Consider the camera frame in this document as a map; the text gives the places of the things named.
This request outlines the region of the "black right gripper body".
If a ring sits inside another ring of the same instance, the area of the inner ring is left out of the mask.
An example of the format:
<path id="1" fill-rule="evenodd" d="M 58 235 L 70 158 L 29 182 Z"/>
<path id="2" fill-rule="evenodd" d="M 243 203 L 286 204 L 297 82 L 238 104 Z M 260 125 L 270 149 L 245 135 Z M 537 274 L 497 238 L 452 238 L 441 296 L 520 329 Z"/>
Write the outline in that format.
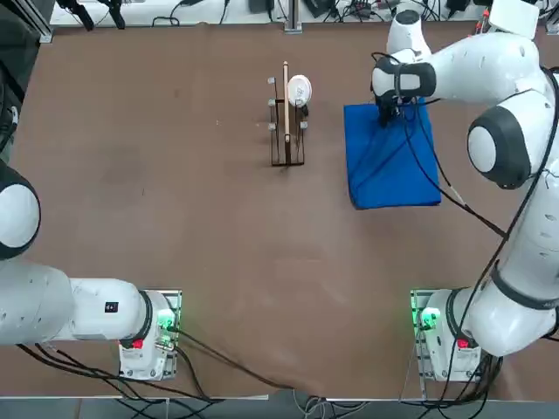
<path id="1" fill-rule="evenodd" d="M 398 96 L 392 93 L 374 94 L 375 104 L 381 118 L 396 118 L 402 112 L 403 106 L 409 105 L 414 96 Z"/>

